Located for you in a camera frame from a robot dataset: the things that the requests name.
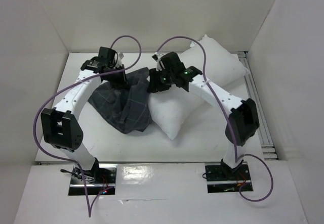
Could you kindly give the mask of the dark grey checked pillowcase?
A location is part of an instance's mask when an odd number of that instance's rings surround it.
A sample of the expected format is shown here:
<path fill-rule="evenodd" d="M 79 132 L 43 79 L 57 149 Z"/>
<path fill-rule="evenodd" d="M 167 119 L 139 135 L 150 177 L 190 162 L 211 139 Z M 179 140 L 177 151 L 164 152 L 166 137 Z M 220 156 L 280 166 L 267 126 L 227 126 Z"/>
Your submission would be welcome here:
<path fill-rule="evenodd" d="M 100 116 L 123 134 L 143 132 L 152 123 L 148 107 L 149 69 L 135 70 L 126 75 L 128 85 L 114 89 L 110 82 L 101 84 L 88 102 Z"/>

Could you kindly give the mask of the white pillow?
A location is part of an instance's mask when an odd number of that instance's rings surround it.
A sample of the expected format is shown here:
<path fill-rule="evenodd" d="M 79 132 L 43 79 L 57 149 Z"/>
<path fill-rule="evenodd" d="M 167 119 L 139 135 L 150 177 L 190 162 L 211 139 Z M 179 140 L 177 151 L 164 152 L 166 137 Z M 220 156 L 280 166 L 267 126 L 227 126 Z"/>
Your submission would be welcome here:
<path fill-rule="evenodd" d="M 205 35 L 199 43 L 207 56 L 206 76 L 215 84 L 223 87 L 250 74 L 238 58 L 213 38 Z M 187 117 L 203 102 L 200 97 L 172 86 L 167 91 L 150 94 L 148 107 L 152 120 L 174 140 Z"/>

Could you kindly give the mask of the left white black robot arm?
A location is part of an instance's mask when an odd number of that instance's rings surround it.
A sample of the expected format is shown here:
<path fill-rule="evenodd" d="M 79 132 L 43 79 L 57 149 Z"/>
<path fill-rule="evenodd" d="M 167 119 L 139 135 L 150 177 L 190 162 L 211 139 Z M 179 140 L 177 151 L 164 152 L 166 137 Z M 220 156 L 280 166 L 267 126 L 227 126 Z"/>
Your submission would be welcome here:
<path fill-rule="evenodd" d="M 96 182 L 100 177 L 99 162 L 83 144 L 84 133 L 78 123 L 79 115 L 103 80 L 122 86 L 127 84 L 123 57 L 122 53 L 101 47 L 98 56 L 82 64 L 76 79 L 78 85 L 71 88 L 54 108 L 45 108 L 40 114 L 45 142 L 74 160 L 74 174 L 89 183 Z"/>

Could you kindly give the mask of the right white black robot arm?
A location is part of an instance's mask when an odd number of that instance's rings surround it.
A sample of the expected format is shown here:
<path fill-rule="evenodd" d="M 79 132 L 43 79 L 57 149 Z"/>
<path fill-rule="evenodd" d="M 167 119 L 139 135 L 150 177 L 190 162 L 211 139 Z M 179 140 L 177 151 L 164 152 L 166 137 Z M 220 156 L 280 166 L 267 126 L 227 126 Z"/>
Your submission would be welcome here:
<path fill-rule="evenodd" d="M 163 92 L 175 85 L 222 111 L 227 123 L 228 146 L 220 163 L 221 174 L 227 180 L 233 179 L 244 161 L 245 144 L 260 126 L 256 103 L 251 98 L 244 100 L 232 95 L 196 67 L 185 67 L 175 52 L 162 56 L 154 54 L 152 58 L 156 68 L 149 71 L 148 92 Z"/>

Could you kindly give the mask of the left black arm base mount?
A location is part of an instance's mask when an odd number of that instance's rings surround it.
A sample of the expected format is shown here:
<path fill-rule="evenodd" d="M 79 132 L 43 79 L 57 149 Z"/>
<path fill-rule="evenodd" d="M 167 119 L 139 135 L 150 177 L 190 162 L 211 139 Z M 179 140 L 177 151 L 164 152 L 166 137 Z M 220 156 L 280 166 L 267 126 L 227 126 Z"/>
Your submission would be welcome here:
<path fill-rule="evenodd" d="M 69 196 L 84 196 L 84 182 L 81 172 L 74 167 L 72 171 L 60 169 L 62 173 L 68 173 L 71 175 L 69 184 Z M 99 193 L 102 195 L 114 195 L 115 183 L 116 183 L 115 166 L 108 168 L 99 168 L 99 172 L 95 177 L 85 175 L 88 195 L 95 196 Z"/>

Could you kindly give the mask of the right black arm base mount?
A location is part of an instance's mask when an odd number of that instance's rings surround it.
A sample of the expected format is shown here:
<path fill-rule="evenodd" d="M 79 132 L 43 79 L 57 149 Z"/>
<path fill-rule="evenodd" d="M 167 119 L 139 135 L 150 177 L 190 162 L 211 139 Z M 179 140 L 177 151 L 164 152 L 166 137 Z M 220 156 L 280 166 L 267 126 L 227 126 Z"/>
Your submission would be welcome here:
<path fill-rule="evenodd" d="M 250 170 L 247 163 L 234 173 L 225 174 L 222 169 L 221 163 L 206 163 L 205 172 L 202 174 L 207 182 L 207 192 L 210 193 L 234 193 L 239 192 L 252 192 L 253 185 L 250 175 Z"/>

